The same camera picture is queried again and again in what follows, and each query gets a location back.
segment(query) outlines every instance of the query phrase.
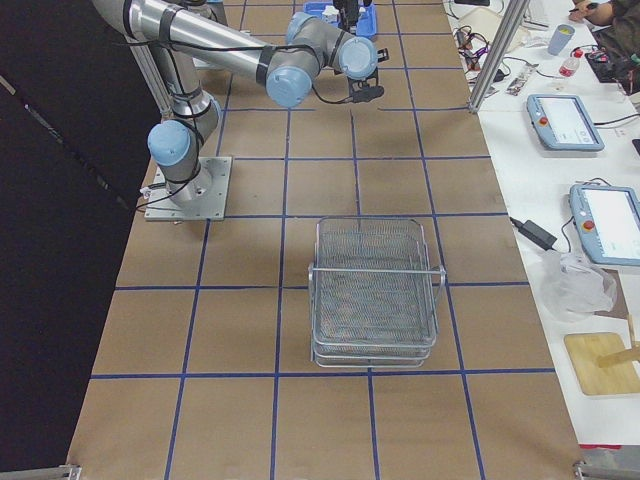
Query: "wire basket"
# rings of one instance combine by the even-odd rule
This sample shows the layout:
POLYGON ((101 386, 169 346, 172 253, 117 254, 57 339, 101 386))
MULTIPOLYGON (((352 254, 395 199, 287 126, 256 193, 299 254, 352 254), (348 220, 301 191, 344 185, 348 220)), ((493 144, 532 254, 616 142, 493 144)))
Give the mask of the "wire basket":
POLYGON ((444 279, 444 269, 429 268, 424 232, 413 220, 320 220, 309 267, 313 359, 322 366, 419 366, 436 341, 444 279))

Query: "white screen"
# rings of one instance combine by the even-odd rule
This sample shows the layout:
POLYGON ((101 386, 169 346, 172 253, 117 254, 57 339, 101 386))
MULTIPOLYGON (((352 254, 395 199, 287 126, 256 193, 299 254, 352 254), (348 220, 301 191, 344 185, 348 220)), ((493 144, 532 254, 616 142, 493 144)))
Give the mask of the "white screen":
POLYGON ((541 97, 540 105, 549 119, 549 126, 558 143, 596 143, 573 98, 541 97))
POLYGON ((584 190, 605 257, 640 259, 640 220, 627 192, 584 190))

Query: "dark wall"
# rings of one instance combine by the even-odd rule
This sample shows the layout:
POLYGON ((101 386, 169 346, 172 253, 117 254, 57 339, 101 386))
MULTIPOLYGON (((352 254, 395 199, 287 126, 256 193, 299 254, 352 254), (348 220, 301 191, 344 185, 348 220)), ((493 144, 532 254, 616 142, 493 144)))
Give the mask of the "dark wall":
POLYGON ((66 461, 158 112, 90 2, 3 0, 0 32, 2 472, 66 461))

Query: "hand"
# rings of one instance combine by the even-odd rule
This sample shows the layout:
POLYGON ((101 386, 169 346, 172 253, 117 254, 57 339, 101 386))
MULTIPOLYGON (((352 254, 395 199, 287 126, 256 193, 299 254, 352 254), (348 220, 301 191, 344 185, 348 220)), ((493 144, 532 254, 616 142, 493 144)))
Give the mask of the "hand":
POLYGON ((574 22, 581 22, 585 17, 588 17, 595 11, 592 0, 584 0, 583 2, 576 3, 575 11, 569 13, 569 20, 574 22))

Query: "tablet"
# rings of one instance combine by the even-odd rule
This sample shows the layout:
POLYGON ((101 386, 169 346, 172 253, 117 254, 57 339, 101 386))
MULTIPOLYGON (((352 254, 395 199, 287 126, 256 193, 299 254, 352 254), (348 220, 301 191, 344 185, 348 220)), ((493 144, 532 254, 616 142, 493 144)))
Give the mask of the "tablet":
POLYGON ((574 185, 569 204, 583 250, 594 263, 640 265, 640 215, 633 189, 574 185))
POLYGON ((540 141, 549 150, 597 152, 604 148, 576 95, 530 95, 527 111, 540 141))

